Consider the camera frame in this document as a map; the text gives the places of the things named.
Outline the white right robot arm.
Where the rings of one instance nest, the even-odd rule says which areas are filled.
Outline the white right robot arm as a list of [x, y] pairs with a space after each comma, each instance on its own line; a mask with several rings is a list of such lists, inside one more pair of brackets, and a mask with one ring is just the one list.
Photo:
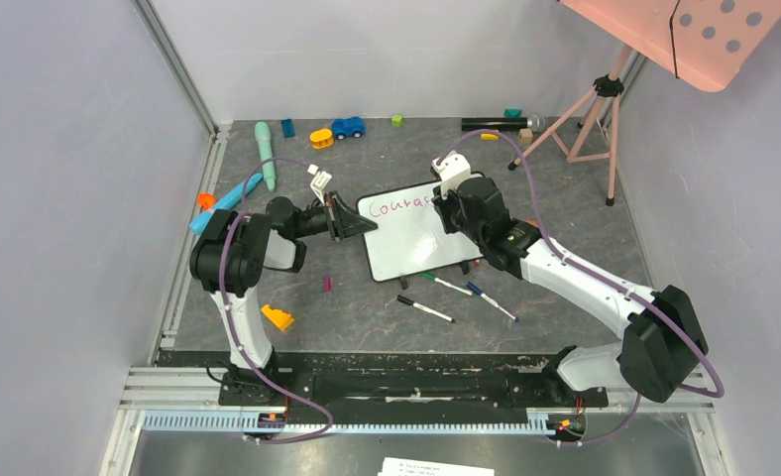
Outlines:
[[637, 285], [569, 253], [539, 226], [511, 217], [491, 178], [468, 177], [455, 189], [438, 184], [431, 202], [445, 232], [466, 236], [493, 268], [565, 298], [617, 337], [614, 344], [561, 350], [543, 370], [550, 402], [567, 405], [583, 391], [627, 386], [665, 403], [707, 355], [684, 291]]

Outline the white whiteboard black frame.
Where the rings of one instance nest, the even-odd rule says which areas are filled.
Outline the white whiteboard black frame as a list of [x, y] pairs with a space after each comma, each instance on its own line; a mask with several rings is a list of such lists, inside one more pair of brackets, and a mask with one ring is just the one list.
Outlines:
[[360, 197], [356, 209], [377, 228], [362, 235], [370, 276], [377, 283], [453, 265], [467, 268], [482, 257], [462, 233], [448, 234], [431, 203], [437, 180]]

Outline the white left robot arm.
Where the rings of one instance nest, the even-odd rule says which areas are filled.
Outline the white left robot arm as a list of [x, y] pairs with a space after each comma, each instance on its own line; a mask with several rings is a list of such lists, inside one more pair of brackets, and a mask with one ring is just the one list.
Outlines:
[[263, 213], [248, 217], [226, 209], [213, 212], [191, 251], [189, 270], [216, 303], [228, 334], [230, 357], [220, 379], [227, 396], [264, 405], [281, 391], [257, 296], [263, 270], [299, 272], [307, 252], [305, 237], [327, 233], [341, 241], [378, 228], [336, 191], [305, 208], [277, 196]]

